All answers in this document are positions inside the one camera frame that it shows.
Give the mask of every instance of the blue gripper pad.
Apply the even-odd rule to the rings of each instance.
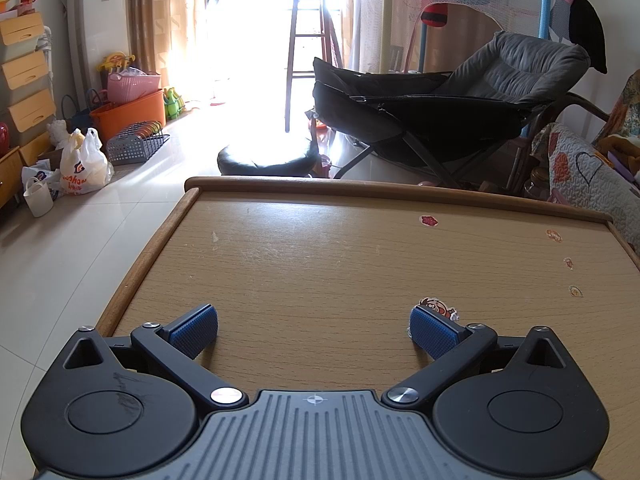
[[[191,359],[218,335],[218,313],[210,304],[194,308],[165,326],[160,335],[171,346]]]
[[[411,339],[434,359],[443,356],[468,335],[466,328],[427,308],[414,306],[409,316]]]

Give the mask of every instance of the quilted blanket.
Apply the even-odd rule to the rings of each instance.
[[[542,132],[548,139],[549,186],[569,204],[608,213],[613,223],[640,255],[640,190],[610,168],[596,149],[566,126],[552,123]]]

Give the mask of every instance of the curtain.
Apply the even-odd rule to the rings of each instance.
[[[207,78],[206,0],[129,0],[130,42],[140,68],[189,99],[213,97]]]
[[[351,42],[353,41],[353,0],[344,0],[340,17],[342,19],[342,27],[340,28],[342,30],[342,48],[340,53],[342,54],[344,66],[349,66]]]
[[[153,12],[151,0],[127,0],[129,43],[136,63],[147,73],[156,72],[153,42]]]

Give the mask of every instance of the pink basket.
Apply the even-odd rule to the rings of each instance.
[[[107,97],[112,103],[123,105],[156,92],[160,88],[159,75],[121,76],[110,74]]]

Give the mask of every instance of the orange bucket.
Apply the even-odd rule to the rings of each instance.
[[[125,105],[108,103],[90,113],[103,144],[134,123],[157,121],[166,126],[164,90],[141,97]]]

